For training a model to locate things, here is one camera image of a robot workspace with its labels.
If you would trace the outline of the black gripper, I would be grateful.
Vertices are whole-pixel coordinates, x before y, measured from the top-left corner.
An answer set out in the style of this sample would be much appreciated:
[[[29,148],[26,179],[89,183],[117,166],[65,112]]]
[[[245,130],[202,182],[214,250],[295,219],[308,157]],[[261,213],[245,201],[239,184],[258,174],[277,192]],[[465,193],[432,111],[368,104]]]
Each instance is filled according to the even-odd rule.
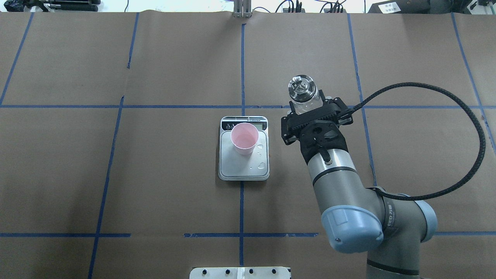
[[[328,150],[348,151],[346,139],[339,127],[352,124],[348,107],[340,97],[328,99],[324,104],[303,114],[296,114],[296,105],[290,101],[291,111],[281,118],[281,138],[285,145],[300,142],[300,152],[308,164],[317,154],[329,162]]]

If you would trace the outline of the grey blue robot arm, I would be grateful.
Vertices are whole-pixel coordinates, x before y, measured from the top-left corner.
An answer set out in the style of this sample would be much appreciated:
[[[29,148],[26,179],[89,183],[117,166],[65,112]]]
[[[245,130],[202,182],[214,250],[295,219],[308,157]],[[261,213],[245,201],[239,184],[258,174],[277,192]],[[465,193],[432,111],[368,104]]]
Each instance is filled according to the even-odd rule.
[[[420,244],[437,230],[434,209],[405,194],[388,198],[363,186],[339,129],[353,121],[337,119],[346,109],[340,98],[302,114],[295,103],[290,108],[281,136],[286,145],[300,143],[330,246],[340,253],[367,252],[367,279],[419,279]]]

